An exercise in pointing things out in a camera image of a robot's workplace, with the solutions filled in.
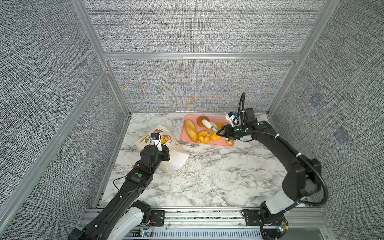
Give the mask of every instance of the metal rail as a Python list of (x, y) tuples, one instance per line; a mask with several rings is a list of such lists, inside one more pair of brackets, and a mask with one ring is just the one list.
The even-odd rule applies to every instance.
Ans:
[[(155, 228), (258, 228), (246, 226), (240, 211), (258, 208), (153, 208), (164, 210), (164, 227)], [(103, 209), (87, 209), (79, 226), (82, 229)], [(327, 219), (319, 208), (299, 207), (285, 213), (290, 227), (330, 228)]]
[[(85, 32), (88, 35), (88, 38), (92, 44), (92, 47), (96, 53), (96, 56), (100, 62), (100, 65), (103, 68), (108, 68), (109, 66), (107, 64), (107, 61), (103, 58), (103, 49), (102, 49), (101, 44), (97, 38), (95, 30), (92, 27), (91, 22), (89, 21), (89, 16), (87, 14), (87, 11), (85, 9), (84, 4), (82, 3), (81, 0), (71, 0), (71, 2), (72, 2), (72, 5), (73, 5), (79, 19), (80, 19), (80, 22), (81, 22)], [(120, 89), (120, 87), (116, 81), (116, 78), (114, 77), (113, 74), (110, 74), (108, 76), (108, 80), (111, 84), (112, 90), (115, 93), (116, 99), (118, 100), (124, 114), (126, 116), (130, 116), (131, 112), (129, 110), (127, 101), (125, 101), (125, 97), (124, 97), (124, 95), (123, 95), (123, 93), (122, 93), (122, 91), (121, 91), (121, 89)]]
[(103, 59), (252, 59), (252, 60), (294, 60), (300, 59), (300, 53), (130, 53), (105, 52)]

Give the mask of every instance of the marble countertop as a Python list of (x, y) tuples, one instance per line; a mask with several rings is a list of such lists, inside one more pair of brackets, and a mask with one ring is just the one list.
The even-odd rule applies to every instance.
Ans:
[[(164, 172), (158, 168), (153, 181), (139, 196), (152, 207), (257, 207), (281, 189), (286, 174), (279, 160), (258, 141), (236, 141), (233, 147), (191, 144), (180, 141), (184, 117), (188, 113), (134, 113), (129, 123), (112, 174), (99, 202), (106, 206), (117, 193), (113, 180), (126, 175), (140, 159), (135, 142), (159, 124), (173, 133), (189, 154), (186, 164), (193, 176)], [(225, 114), (203, 114), (224, 116)], [(267, 120), (257, 114), (259, 121)], [(180, 171), (192, 172), (185, 165)], [(121, 187), (124, 178), (115, 183)]]

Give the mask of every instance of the textured wall panel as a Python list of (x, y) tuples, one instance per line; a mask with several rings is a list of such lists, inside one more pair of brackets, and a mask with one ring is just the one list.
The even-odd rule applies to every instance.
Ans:
[(292, 61), (285, 60), (110, 60), (133, 112), (237, 109), (266, 112)]
[(1, 239), (67, 239), (96, 198), (124, 118), (104, 80)]
[(384, 2), (342, 0), (272, 116), (318, 158), (339, 240), (384, 239)]
[(300, 52), (326, 0), (84, 0), (104, 51)]
[(0, 5), (0, 207), (101, 67), (70, 1)]

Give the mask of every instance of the white paper bag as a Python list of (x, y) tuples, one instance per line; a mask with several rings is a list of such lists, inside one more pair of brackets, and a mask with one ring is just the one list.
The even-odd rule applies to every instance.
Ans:
[(169, 147), (169, 162), (161, 162), (160, 167), (163, 171), (176, 171), (183, 166), (189, 155), (184, 148), (176, 141), (175, 136), (163, 125), (158, 125), (155, 129), (149, 131), (145, 136), (136, 141), (139, 151), (144, 149), (151, 142), (151, 133), (161, 134), (161, 143)]

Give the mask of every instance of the pink tray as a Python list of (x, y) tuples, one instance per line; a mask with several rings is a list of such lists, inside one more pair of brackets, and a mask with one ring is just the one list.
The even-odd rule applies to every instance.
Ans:
[[(208, 130), (207, 128), (205, 127), (200, 127), (198, 124), (197, 124), (197, 119), (202, 116), (202, 115), (186, 115), (185, 118), (184, 118), (184, 121), (185, 120), (191, 120), (193, 122), (193, 124), (195, 124), (195, 127), (196, 127), (196, 130), (197, 130), (197, 133), (205, 130), (205, 131), (208, 131), (211, 136), (215, 133), (213, 130)], [(213, 116), (207, 116), (209, 118), (209, 121), (210, 122), (214, 122), (214, 123), (224, 123), (224, 124), (228, 124), (228, 121), (225, 119), (225, 118), (221, 118), (221, 117), (213, 117)], [(183, 126), (183, 131), (181, 132), (181, 136), (180, 136), (180, 139), (183, 141), (183, 142), (191, 142), (191, 143), (199, 143), (199, 144), (206, 144), (206, 145), (218, 145), (218, 146), (226, 146), (226, 147), (231, 147), (229, 146), (228, 144), (225, 143), (225, 139), (222, 137), (220, 138), (219, 140), (211, 140), (209, 143), (200, 143), (199, 141), (197, 142), (192, 142), (192, 140), (189, 138), (188, 136), (188, 133), (187, 133), (187, 130), (185, 129), (185, 126)]]

